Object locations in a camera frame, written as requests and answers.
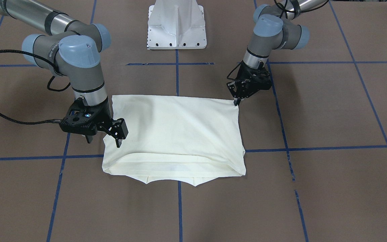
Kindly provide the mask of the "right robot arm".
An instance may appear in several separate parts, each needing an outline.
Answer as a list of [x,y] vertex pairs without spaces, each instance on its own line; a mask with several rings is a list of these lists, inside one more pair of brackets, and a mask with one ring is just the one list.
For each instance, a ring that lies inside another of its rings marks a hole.
[[2,113],[0,117],[23,125],[58,124],[63,132],[85,136],[88,144],[103,132],[114,138],[119,148],[128,129],[123,118],[113,119],[105,89],[100,53],[112,43],[106,27],[82,23],[35,0],[0,0],[0,15],[45,32],[27,36],[22,50],[5,49],[0,53],[23,54],[31,64],[51,71],[53,78],[67,76],[67,87],[75,95],[62,119],[23,122]]

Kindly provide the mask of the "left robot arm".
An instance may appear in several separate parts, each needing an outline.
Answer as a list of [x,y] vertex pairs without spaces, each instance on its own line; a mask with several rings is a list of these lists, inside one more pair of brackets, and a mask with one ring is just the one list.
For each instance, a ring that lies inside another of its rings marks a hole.
[[310,31],[292,20],[326,4],[327,0],[282,0],[274,1],[272,6],[263,4],[256,8],[252,37],[242,61],[234,68],[238,73],[235,78],[227,75],[227,87],[235,106],[273,86],[267,68],[269,55],[273,50],[304,48],[310,40]]

